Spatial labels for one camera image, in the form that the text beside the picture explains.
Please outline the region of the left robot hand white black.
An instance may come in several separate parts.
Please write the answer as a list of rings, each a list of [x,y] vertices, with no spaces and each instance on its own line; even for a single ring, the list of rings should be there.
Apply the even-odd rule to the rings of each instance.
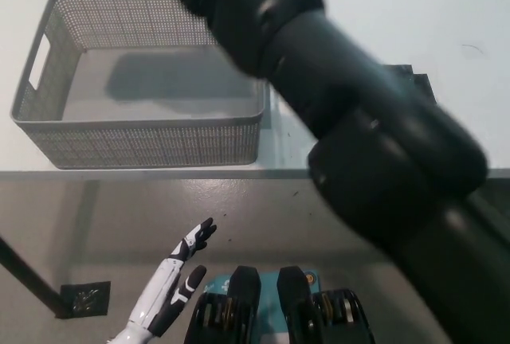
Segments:
[[[182,267],[207,246],[206,241],[216,228],[210,217],[179,241],[158,266],[131,311],[127,325],[113,338],[113,343],[148,343],[164,335],[206,274],[205,266],[199,265],[180,283]]]

